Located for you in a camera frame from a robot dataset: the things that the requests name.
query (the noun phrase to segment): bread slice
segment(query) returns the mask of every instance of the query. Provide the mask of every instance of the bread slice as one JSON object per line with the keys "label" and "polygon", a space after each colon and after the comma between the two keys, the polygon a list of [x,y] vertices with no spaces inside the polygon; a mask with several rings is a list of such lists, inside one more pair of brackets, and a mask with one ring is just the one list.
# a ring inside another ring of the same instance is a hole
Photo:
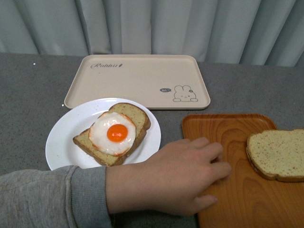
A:
{"label": "bread slice", "polygon": [[266,130],[247,139],[247,156],[268,180],[304,181],[304,129]]}
{"label": "bread slice", "polygon": [[144,137],[147,134],[147,130],[151,126],[151,121],[144,110],[130,103],[114,104],[109,109],[108,112],[122,113],[128,116],[136,126],[135,141],[131,149],[126,154],[117,157],[117,156],[111,156],[109,154],[97,150],[89,140],[88,137],[89,129],[86,129],[83,132],[81,132],[79,135],[75,136],[73,138],[73,142],[77,146],[79,146],[83,151],[85,151],[87,154],[94,157],[95,160],[101,165],[106,165],[106,166],[120,165],[124,162],[126,157],[129,156],[143,141]]}

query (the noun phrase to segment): curtain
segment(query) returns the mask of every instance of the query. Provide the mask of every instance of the curtain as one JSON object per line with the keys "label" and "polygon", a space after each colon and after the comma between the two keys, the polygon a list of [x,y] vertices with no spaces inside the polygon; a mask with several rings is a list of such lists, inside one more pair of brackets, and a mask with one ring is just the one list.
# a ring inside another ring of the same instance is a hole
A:
{"label": "curtain", "polygon": [[0,52],[294,67],[304,0],[0,0]]}

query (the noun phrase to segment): wood grain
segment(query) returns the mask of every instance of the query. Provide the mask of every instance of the wood grain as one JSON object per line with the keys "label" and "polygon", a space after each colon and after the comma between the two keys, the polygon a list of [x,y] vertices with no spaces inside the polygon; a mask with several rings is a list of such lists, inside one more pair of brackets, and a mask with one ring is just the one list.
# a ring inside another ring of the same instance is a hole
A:
{"label": "wood grain", "polygon": [[304,183],[266,180],[251,167],[246,155],[252,133],[276,129],[259,114],[195,114],[183,119],[184,138],[207,137],[224,147],[224,160],[232,166],[227,181],[211,185],[219,201],[199,212],[201,228],[303,228]]}

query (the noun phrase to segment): wrist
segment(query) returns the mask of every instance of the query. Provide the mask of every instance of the wrist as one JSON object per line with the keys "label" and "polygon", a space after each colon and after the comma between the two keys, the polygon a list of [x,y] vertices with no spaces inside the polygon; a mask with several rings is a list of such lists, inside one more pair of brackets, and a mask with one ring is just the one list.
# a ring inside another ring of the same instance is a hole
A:
{"label": "wrist", "polygon": [[149,209],[141,180],[141,163],[106,168],[105,192],[109,214]]}

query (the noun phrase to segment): plastic tray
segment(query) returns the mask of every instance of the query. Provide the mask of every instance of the plastic tray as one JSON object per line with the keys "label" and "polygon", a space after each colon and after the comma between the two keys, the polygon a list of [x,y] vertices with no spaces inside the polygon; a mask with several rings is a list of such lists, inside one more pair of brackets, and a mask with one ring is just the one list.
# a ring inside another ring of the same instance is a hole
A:
{"label": "plastic tray", "polygon": [[149,109],[203,109],[210,97],[197,62],[176,55],[91,55],[65,98],[72,109],[99,98],[133,100]]}
{"label": "plastic tray", "polygon": [[266,180],[250,165],[247,138],[252,133],[276,129],[260,114],[198,114],[182,122],[185,138],[205,136],[224,147],[224,160],[232,165],[227,181],[211,185],[202,194],[218,197],[216,205],[198,213],[202,228],[304,227],[304,183]]}

